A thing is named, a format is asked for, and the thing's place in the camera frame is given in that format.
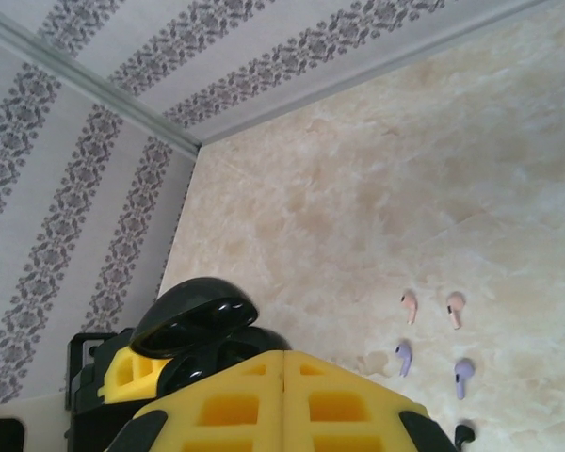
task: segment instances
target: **marble floor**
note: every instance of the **marble floor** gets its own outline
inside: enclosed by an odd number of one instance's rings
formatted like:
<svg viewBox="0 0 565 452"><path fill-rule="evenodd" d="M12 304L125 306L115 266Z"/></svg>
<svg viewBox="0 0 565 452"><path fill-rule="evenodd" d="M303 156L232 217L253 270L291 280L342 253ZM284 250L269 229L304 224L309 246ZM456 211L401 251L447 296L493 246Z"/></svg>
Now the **marble floor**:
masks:
<svg viewBox="0 0 565 452"><path fill-rule="evenodd" d="M205 147L162 291L206 275L448 433L472 419L469 452L565 452L565 3Z"/></svg>

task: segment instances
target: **wireless earbud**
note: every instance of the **wireless earbud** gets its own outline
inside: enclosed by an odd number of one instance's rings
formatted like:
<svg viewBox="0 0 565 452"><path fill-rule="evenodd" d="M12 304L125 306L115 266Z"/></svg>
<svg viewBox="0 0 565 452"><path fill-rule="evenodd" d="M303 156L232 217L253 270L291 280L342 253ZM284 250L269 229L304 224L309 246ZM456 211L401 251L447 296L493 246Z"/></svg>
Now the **wireless earbud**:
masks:
<svg viewBox="0 0 565 452"><path fill-rule="evenodd" d="M466 381L475 374L475 367L471 360L462 359L454 366L456 379L456 395L459 400L464 399L464 385Z"/></svg>
<svg viewBox="0 0 565 452"><path fill-rule="evenodd" d="M464 308L464 295L461 292L452 292L448 297L446 304L450 320L452 321L452 326L455 330L457 330L461 326L459 312L462 311L462 308Z"/></svg>
<svg viewBox="0 0 565 452"><path fill-rule="evenodd" d="M408 375L408 371L410 370L412 363L411 346L407 342L402 342L395 348L395 354L404 360L404 363L402 364L402 368L399 371L399 375L401 377L406 377Z"/></svg>
<svg viewBox="0 0 565 452"><path fill-rule="evenodd" d="M414 319L416 318L416 308L417 308L416 296L412 291L409 290L402 296L402 300L400 302L402 303L402 306L408 308L409 310L408 324L409 325L413 324Z"/></svg>

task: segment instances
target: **yellow foam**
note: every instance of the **yellow foam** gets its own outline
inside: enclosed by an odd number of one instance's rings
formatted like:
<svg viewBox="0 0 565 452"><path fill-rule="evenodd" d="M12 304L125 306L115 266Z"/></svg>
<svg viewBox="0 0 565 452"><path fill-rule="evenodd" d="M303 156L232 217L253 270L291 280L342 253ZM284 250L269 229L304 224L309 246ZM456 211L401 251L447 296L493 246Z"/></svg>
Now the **yellow foam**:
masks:
<svg viewBox="0 0 565 452"><path fill-rule="evenodd" d="M151 452L416 452L398 414L424 406L298 351L269 351L142 408Z"/></svg>
<svg viewBox="0 0 565 452"><path fill-rule="evenodd" d="M105 373L105 384L98 396L105 403L120 403L157 397L157 381L170 360L152 360L136 354L130 347L117 351Z"/></svg>

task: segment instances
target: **earbud case lid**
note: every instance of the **earbud case lid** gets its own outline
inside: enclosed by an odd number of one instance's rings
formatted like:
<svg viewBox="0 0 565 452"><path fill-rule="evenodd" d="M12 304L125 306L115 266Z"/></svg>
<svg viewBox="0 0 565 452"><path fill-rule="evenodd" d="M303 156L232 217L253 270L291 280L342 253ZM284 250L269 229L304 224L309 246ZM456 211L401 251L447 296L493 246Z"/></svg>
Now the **earbud case lid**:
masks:
<svg viewBox="0 0 565 452"><path fill-rule="evenodd" d="M157 299L130 338L135 353L167 359L247 327L258 317L249 297L219 278L195 278Z"/></svg>

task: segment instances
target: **purple earbud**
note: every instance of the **purple earbud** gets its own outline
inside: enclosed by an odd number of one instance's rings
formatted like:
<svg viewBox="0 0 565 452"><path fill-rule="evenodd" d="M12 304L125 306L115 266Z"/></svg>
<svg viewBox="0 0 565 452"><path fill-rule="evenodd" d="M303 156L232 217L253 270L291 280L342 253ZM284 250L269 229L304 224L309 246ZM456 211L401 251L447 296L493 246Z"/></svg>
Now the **purple earbud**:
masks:
<svg viewBox="0 0 565 452"><path fill-rule="evenodd" d="M464 358L454 366L454 374L456 377L456 394L459 400L463 400L465 381L475 374L475 367L471 360Z"/></svg>
<svg viewBox="0 0 565 452"><path fill-rule="evenodd" d="M407 342L402 342L395 348L395 354L404 360L402 369L399 371L399 375L401 377L406 377L412 363L411 346Z"/></svg>

